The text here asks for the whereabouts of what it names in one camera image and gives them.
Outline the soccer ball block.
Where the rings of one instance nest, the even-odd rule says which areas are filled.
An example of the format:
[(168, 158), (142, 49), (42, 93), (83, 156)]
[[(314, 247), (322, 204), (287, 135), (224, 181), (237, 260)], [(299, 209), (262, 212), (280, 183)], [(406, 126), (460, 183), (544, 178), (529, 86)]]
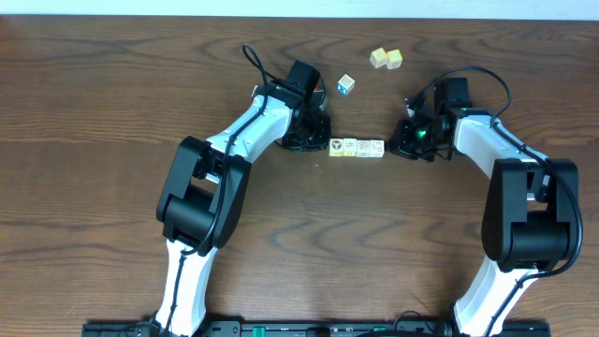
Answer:
[(343, 139), (330, 139), (329, 140), (329, 155), (330, 156), (344, 156), (343, 150)]

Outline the yellow-edged wooden block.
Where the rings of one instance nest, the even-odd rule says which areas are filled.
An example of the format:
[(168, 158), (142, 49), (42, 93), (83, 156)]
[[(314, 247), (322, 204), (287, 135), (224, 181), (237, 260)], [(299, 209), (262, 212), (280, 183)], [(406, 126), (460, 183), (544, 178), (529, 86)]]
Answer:
[(343, 139), (343, 155), (345, 157), (355, 157), (358, 151), (358, 140), (345, 138)]

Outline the wooden 8 block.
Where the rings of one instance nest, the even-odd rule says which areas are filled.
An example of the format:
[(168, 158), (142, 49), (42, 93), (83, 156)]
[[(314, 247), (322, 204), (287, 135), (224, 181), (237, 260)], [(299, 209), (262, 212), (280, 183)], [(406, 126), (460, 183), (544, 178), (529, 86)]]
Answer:
[(385, 153), (385, 142), (383, 140), (370, 140), (370, 157), (383, 157)]

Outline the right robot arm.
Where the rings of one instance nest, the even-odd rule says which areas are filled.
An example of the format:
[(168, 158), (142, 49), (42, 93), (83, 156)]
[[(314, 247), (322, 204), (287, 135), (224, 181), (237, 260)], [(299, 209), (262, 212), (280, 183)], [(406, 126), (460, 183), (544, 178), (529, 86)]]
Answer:
[(535, 281), (568, 271), (583, 241), (578, 171), (511, 134), (497, 112), (474, 106), (468, 81), (444, 73), (407, 99), (387, 151), (409, 160), (469, 157), (489, 178), (481, 222), (485, 257), (438, 336), (498, 336)]

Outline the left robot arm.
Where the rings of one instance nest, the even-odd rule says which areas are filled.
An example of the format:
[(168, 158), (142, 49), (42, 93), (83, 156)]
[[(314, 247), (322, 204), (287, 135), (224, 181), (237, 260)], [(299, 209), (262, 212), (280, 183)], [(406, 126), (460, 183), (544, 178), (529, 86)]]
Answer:
[(327, 104), (320, 72), (296, 61), (285, 78), (257, 86), (250, 107), (228, 128), (180, 143), (156, 207), (169, 263), (152, 336), (199, 330), (212, 263), (239, 223), (252, 165), (273, 143), (291, 152), (326, 150)]

